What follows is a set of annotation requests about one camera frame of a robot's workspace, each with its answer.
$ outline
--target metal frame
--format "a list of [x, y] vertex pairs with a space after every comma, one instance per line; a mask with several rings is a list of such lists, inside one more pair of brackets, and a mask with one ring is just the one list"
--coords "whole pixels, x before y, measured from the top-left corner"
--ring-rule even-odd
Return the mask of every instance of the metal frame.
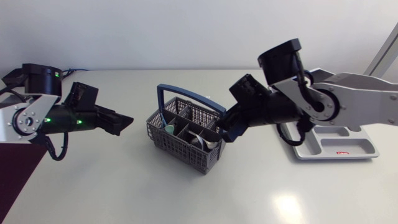
[[398, 57], [398, 23], [383, 44], [364, 75], [381, 78]]

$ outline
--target white wall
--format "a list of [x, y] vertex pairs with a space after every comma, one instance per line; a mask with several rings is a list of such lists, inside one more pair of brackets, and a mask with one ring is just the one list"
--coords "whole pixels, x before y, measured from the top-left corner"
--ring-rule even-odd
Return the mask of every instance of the white wall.
[[90, 70], [258, 68], [298, 37], [305, 68], [362, 73], [397, 0], [2, 0], [0, 76], [21, 63]]

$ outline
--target black cable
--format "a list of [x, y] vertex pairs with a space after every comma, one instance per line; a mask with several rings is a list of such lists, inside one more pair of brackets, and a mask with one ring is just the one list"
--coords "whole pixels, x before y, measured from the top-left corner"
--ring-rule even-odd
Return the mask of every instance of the black cable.
[[73, 72], [75, 72], [75, 71], [74, 70], [68, 70], [67, 74], [62, 77], [62, 80], [64, 80], [66, 77], [70, 76]]
[[68, 136], [68, 133], [65, 132], [65, 133], [63, 133], [62, 151], [59, 156], [56, 155], [53, 147], [51, 147], [51, 146], [47, 147], [47, 150], [49, 151], [49, 154], [53, 160], [61, 161], [65, 157], [65, 155], [67, 154], [67, 150], [68, 150], [68, 142], [69, 142], [69, 136]]
[[12, 93], [14, 94], [16, 97], [18, 97], [23, 103], [26, 103], [26, 100], [24, 98], [24, 96], [22, 96], [21, 94], [17, 93], [14, 90], [9, 90], [8, 93]]
[[67, 74], [63, 76], [62, 80], [70, 76], [75, 71], [89, 71], [89, 70], [83, 68], [69, 68], [67, 70], [62, 71], [62, 72], [67, 72]]
[[282, 126], [281, 124], [276, 124], [276, 129], [278, 130], [279, 136], [290, 146], [299, 146], [301, 144], [303, 144], [304, 140], [305, 140], [305, 132], [301, 131], [301, 130], [297, 130], [298, 133], [300, 134], [300, 140], [299, 141], [294, 141], [291, 139], [288, 139], [284, 132], [282, 131]]
[[314, 82], [314, 79], [313, 79], [313, 75], [311, 74], [311, 72], [308, 70], [304, 70], [304, 75], [307, 75], [307, 77], [310, 79], [310, 83], [312, 85]]
[[314, 99], [310, 92], [308, 91], [307, 88], [307, 81], [304, 79], [304, 68], [303, 64], [301, 63], [300, 55], [298, 52], [296, 52], [296, 62], [297, 66], [300, 69], [299, 73], [297, 74], [297, 83], [298, 83], [298, 88], [300, 89], [300, 93], [303, 96], [304, 100], [312, 106], [312, 108], [317, 111], [321, 112], [324, 110], [323, 104]]

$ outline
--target gray plastic basket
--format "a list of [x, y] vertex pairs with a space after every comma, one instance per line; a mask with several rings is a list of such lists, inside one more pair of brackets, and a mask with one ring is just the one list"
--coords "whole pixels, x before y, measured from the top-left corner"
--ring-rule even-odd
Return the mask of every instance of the gray plastic basket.
[[[208, 110], [178, 97], [172, 98], [164, 104], [163, 90], [188, 96], [216, 111]], [[160, 109], [147, 120], [148, 136], [154, 141], [156, 147], [207, 174], [220, 159], [225, 147], [225, 142], [220, 134], [222, 130], [215, 126], [215, 122], [224, 115], [225, 109], [196, 93], [163, 84], [158, 86], [158, 101]], [[175, 125], [174, 134], [169, 134], [164, 130], [160, 113], [167, 124]], [[188, 131], [198, 134], [207, 141], [219, 142], [218, 147], [204, 151], [200, 147], [190, 144], [195, 137]]]

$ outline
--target cup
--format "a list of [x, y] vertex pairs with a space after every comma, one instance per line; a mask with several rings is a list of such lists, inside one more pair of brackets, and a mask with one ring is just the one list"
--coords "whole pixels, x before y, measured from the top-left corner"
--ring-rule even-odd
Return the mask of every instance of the cup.
[[164, 130], [169, 134], [174, 134], [174, 129], [174, 125], [166, 125], [166, 127], [164, 127]]

